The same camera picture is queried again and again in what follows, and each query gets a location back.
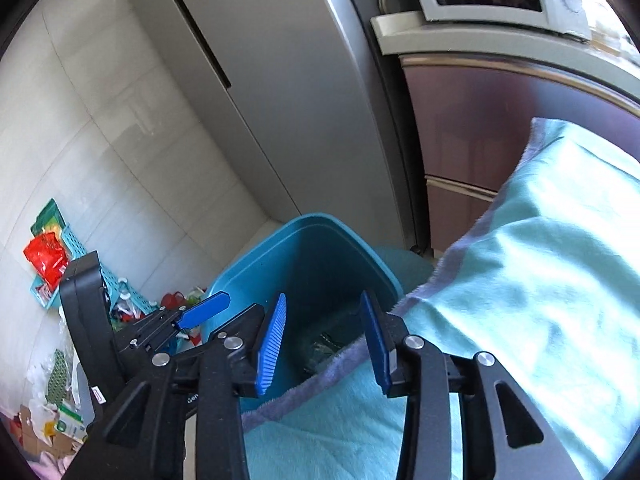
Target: floor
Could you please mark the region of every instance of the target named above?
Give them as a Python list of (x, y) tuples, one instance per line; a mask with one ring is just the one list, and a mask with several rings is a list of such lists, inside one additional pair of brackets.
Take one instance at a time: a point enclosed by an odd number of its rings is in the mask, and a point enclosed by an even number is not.
[(54, 198), (150, 300), (207, 287), (278, 227), (184, 99), (127, 0), (40, 0), (0, 61), (0, 410), (58, 341), (22, 250)]

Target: silver bolt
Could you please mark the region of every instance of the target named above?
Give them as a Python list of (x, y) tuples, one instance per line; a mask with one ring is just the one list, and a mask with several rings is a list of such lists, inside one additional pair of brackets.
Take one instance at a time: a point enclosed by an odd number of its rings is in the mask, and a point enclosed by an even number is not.
[(483, 366), (493, 366), (495, 364), (495, 357), (489, 354), (489, 352), (480, 352), (477, 359)]
[(238, 350), (239, 348), (242, 348), (243, 344), (244, 344), (244, 341), (242, 341), (242, 339), (234, 335), (231, 337), (227, 337), (224, 343), (225, 348), (227, 350)]
[(419, 335), (408, 335), (404, 338), (404, 345), (414, 350), (419, 350), (424, 346), (424, 339)]
[(171, 356), (169, 354), (165, 354), (164, 352), (160, 352), (159, 354), (154, 355), (151, 358), (151, 362), (154, 366), (165, 366), (171, 360)]

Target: ribbed blue pad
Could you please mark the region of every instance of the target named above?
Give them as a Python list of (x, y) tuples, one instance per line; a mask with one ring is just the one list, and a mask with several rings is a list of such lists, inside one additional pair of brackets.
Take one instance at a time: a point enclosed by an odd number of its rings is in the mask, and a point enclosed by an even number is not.
[(273, 309), (269, 327), (258, 352), (257, 375), (255, 378), (255, 391), (258, 396), (263, 396), (267, 388), (271, 386), (276, 363), (278, 362), (282, 334), (287, 321), (287, 298), (284, 294), (281, 293), (279, 295), (276, 306)]
[(371, 364), (373, 365), (373, 374), (376, 377), (376, 382), (382, 388), (382, 393), (386, 395), (391, 389), (389, 352), (386, 348), (378, 316), (366, 291), (360, 296), (360, 308), (364, 335), (367, 339), (367, 347), (369, 348)]
[(202, 300), (199, 304), (188, 308), (184, 314), (182, 314), (182, 317), (176, 325), (181, 329), (196, 328), (207, 319), (210, 319), (225, 310), (229, 306), (230, 302), (231, 298), (229, 295), (220, 290), (213, 296), (209, 296), (205, 300)]

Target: silver refrigerator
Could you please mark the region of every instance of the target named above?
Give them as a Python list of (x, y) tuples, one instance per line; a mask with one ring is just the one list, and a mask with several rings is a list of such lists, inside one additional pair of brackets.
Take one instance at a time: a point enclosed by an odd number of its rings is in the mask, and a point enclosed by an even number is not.
[(372, 245), (429, 247), (411, 101), (369, 23), (418, 0), (131, 1), (267, 214), (325, 212)]

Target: trash bin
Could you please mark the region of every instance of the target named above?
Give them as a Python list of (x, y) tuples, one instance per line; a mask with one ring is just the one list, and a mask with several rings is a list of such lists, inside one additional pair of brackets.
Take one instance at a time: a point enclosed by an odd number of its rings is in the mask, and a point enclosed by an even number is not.
[(358, 306), (365, 288), (385, 310), (402, 297), (400, 282), (382, 259), (345, 224), (325, 214), (292, 220), (224, 270), (209, 293), (224, 290), (231, 304), (203, 324), (203, 340), (250, 304), (271, 308), (277, 292), (287, 296), (287, 325), (273, 383), (260, 399), (243, 399), (242, 410), (302, 383), (362, 334)]

